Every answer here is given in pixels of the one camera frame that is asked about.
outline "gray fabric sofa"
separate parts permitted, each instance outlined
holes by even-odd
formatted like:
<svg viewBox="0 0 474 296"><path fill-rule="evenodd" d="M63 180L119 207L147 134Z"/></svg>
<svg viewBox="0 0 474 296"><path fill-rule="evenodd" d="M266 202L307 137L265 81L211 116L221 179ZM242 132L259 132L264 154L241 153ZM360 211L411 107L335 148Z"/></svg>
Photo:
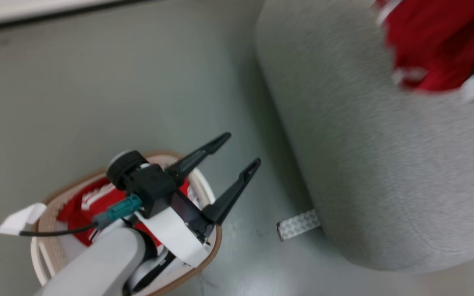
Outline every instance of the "gray fabric sofa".
<svg viewBox="0 0 474 296"><path fill-rule="evenodd" d="M351 262L474 259L474 103L390 79L372 0L267 0L256 50L324 230Z"/></svg>

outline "gray ottoman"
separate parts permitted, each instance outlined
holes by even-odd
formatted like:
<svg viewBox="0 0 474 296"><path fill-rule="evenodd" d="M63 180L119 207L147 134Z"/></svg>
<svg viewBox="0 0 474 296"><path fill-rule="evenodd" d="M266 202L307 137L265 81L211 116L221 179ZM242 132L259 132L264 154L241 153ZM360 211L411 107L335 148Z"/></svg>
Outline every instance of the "gray ottoman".
<svg viewBox="0 0 474 296"><path fill-rule="evenodd" d="M267 0L256 48L327 236L351 262L474 259L474 103L393 85L374 0Z"/></svg>

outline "robotic arm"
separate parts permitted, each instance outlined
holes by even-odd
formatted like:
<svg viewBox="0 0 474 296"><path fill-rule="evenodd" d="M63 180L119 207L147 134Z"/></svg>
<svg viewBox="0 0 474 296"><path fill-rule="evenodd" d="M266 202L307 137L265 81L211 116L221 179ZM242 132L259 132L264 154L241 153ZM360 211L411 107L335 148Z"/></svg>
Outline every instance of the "robotic arm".
<svg viewBox="0 0 474 296"><path fill-rule="evenodd" d="M113 158L106 175L117 189L125 191L126 200L95 217L97 228L103 229L98 241L55 275L35 296L130 296L141 291L176 256L168 246L157 256L153 240L129 225L139 219L157 219L159 214L170 209L182 219L182 227L187 227L201 244L207 243L215 226L222 224L252 179L261 160L256 159L248 165L237 182L203 210L182 194L179 187L201 161L216 153L230 137L230 133L220 135L166 170L148 163L135 150Z"/></svg>

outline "black cable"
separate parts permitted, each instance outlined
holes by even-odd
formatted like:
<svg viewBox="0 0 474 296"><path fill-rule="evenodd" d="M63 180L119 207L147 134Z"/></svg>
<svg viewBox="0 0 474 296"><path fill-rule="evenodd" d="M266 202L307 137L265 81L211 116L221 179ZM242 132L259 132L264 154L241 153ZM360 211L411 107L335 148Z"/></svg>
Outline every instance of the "black cable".
<svg viewBox="0 0 474 296"><path fill-rule="evenodd" d="M91 228L96 227L96 223L91 223L86 227L75 228L71 230L63 231L53 231L53 232L35 232L35 231L20 231L19 236L37 236L39 238L45 238L48 236L65 236L67 234L77 234L79 232L84 232L90 230Z"/></svg>

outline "gray floor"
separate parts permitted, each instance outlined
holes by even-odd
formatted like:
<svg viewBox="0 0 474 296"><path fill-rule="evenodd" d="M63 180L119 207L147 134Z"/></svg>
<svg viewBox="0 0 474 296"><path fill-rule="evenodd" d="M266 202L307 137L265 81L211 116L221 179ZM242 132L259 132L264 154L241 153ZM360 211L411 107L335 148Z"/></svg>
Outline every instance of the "gray floor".
<svg viewBox="0 0 474 296"><path fill-rule="evenodd" d="M321 230L280 242L275 223L311 208L253 57L262 1L166 0L0 31L0 221L118 151L188 152L233 139L201 169L216 193L263 166L203 273L171 295L474 295L474 262L423 276L340 257ZM39 287L26 238L0 236L0 296Z"/></svg>

